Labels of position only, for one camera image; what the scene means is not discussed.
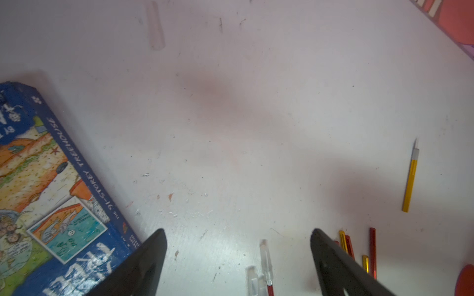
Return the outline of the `yellow carving knife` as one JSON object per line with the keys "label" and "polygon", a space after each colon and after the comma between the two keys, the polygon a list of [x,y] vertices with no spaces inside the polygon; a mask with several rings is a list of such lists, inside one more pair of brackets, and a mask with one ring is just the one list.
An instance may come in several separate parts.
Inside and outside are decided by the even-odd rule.
{"label": "yellow carving knife", "polygon": [[415,180],[415,175],[417,171],[418,156],[419,156],[418,138],[416,138],[414,141],[413,149],[412,149],[411,162],[410,162],[409,173],[407,177],[406,191],[404,195],[404,202],[402,205],[402,211],[405,213],[409,212],[409,208],[411,205],[412,191],[413,191],[414,180]]}

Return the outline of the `clear protective cap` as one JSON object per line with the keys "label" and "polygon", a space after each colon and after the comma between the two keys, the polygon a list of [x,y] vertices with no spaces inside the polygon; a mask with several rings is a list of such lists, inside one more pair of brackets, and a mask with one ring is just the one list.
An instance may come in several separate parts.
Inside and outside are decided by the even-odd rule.
{"label": "clear protective cap", "polygon": [[165,48],[165,38],[159,17],[158,4],[155,1],[145,2],[148,20],[148,38],[152,50],[160,51]]}

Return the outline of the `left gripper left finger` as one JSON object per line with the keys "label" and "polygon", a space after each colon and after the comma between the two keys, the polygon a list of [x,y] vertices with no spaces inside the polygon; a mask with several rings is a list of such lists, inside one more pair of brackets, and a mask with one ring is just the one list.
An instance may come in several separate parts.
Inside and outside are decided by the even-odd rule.
{"label": "left gripper left finger", "polygon": [[155,231],[111,275],[101,281],[89,296],[154,296],[167,252],[163,229]]}

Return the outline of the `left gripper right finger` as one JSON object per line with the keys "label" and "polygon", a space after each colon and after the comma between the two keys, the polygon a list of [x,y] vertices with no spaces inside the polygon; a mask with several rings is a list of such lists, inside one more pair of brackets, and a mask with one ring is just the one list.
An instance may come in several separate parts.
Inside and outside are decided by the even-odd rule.
{"label": "left gripper right finger", "polygon": [[333,239],[314,229],[310,239],[320,289],[324,296],[392,296]]}

